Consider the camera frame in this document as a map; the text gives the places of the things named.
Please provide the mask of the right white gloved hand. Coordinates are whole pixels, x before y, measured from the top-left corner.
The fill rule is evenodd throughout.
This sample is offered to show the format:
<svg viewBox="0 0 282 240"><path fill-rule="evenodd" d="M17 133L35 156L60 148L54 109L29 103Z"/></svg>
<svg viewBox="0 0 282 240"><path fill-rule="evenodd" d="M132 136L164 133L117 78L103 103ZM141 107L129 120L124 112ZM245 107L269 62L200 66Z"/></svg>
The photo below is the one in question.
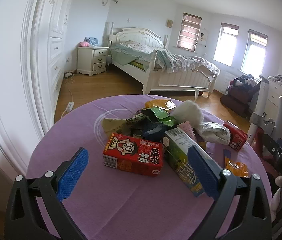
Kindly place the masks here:
<svg viewBox="0 0 282 240"><path fill-rule="evenodd" d="M275 179L275 184L279 187L279 189L275 192L270 202L270 215L272 222L276 219L278 210L282 208L282 176L278 176Z"/></svg>

